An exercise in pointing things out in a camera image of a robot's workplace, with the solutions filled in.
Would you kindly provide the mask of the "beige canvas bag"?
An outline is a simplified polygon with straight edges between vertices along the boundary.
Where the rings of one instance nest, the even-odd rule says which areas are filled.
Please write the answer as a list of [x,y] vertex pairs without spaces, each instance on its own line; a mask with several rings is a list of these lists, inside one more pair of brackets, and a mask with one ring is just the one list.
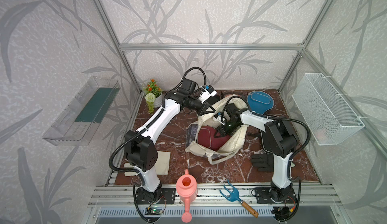
[[212,107],[214,113],[199,116],[188,127],[185,152],[217,165],[235,156],[244,145],[248,125],[241,122],[240,114],[249,108],[238,95],[227,96]]

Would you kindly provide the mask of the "blue paddle case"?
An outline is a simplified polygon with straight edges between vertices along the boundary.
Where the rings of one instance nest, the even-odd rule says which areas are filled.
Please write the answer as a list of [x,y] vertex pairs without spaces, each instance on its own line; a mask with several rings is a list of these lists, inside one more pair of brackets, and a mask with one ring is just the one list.
[[248,104],[252,111],[263,115],[274,107],[274,100],[269,94],[256,91],[248,94]]

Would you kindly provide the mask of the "maroon paddle case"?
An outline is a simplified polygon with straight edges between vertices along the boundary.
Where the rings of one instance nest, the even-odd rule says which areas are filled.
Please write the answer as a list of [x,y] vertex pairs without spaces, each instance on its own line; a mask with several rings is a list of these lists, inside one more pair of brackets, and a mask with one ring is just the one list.
[[215,137],[216,129],[210,126],[204,126],[199,130],[197,143],[208,149],[218,151],[230,138],[230,135],[225,137]]

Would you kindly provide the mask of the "black paddle case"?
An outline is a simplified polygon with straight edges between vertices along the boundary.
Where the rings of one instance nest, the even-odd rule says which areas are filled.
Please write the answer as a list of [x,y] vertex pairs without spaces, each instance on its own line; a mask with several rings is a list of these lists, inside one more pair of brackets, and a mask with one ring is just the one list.
[[262,148],[265,153],[273,153],[272,145],[274,143],[274,137],[271,131],[271,127],[273,127],[273,121],[267,122],[268,126],[265,124],[265,131],[261,130],[262,137]]

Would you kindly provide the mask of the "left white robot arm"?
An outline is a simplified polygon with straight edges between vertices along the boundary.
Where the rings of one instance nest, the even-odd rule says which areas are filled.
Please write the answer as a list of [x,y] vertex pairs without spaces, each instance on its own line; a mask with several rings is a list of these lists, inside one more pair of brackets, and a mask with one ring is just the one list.
[[207,102],[217,92],[210,86],[202,89],[199,97],[170,91],[165,94],[162,106],[136,131],[128,131],[125,136],[126,159],[132,165],[125,172],[135,172],[141,180],[143,191],[154,198],[161,193],[161,182],[156,174],[158,152],[155,143],[164,128],[182,108],[195,110],[198,115],[214,113],[215,109]]

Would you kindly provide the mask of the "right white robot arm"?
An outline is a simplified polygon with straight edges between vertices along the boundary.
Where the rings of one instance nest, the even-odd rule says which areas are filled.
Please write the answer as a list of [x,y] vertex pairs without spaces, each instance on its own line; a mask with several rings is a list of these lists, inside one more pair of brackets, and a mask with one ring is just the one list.
[[291,195],[291,161],[301,151],[297,149],[298,138],[291,122],[303,126],[310,137],[308,126],[298,120],[264,116],[244,108],[229,113],[229,118],[223,112],[216,113],[213,119],[220,123],[216,133],[227,135],[241,125],[250,125],[261,130],[262,141],[269,148],[274,161],[274,173],[271,180],[270,197],[275,203],[281,203]]

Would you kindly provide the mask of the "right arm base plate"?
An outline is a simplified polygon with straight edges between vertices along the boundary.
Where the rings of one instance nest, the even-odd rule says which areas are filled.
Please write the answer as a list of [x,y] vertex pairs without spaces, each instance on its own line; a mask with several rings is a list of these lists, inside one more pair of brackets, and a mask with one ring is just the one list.
[[291,186],[284,189],[257,187],[252,190],[252,195],[258,204],[285,204],[297,201],[297,196]]

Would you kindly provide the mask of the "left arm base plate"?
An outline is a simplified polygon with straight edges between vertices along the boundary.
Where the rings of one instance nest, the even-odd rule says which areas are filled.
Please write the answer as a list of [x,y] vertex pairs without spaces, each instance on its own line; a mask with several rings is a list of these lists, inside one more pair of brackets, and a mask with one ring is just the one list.
[[144,188],[138,188],[135,194],[137,204],[174,204],[176,188],[158,188],[155,192],[148,192]]

